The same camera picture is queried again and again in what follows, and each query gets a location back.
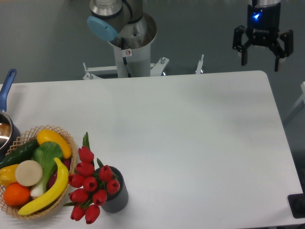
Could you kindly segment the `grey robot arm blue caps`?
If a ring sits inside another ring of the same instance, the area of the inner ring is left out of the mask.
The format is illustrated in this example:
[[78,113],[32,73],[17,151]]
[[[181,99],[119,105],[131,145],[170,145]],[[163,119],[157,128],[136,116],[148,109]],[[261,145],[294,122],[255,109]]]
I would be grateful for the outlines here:
[[[133,57],[137,49],[149,48],[156,37],[156,23],[143,12],[142,3],[141,0],[90,1],[89,29],[114,49],[122,51],[119,60],[124,66],[128,65],[127,57]],[[280,60],[293,53],[293,31],[279,31],[280,10],[279,0],[248,2],[247,26],[235,28],[232,45],[241,55],[242,66],[247,64],[247,49],[251,45],[269,48],[275,55],[275,71],[278,71]]]

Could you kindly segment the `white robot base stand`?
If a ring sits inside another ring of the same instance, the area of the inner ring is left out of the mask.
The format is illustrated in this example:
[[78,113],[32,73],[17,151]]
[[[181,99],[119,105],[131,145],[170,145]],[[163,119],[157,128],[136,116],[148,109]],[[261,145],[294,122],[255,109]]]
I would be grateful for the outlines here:
[[100,79],[109,74],[116,74],[118,78],[166,75],[170,59],[162,56],[156,63],[151,62],[151,44],[156,38],[157,26],[147,13],[139,21],[126,24],[119,33],[94,16],[87,19],[87,24],[92,33],[112,46],[115,65],[88,68],[83,63],[84,80]]

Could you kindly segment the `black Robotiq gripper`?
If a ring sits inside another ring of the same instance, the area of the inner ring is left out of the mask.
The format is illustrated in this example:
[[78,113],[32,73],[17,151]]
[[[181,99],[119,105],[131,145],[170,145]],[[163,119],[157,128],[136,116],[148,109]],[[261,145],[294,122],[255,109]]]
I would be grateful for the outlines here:
[[[279,32],[280,3],[249,3],[247,5],[247,28],[240,25],[234,29],[232,48],[241,55],[241,65],[248,61],[247,49],[250,45],[271,46],[275,55],[274,71],[279,70],[280,59],[294,52],[294,32],[287,30]],[[246,33],[248,41],[242,44]]]

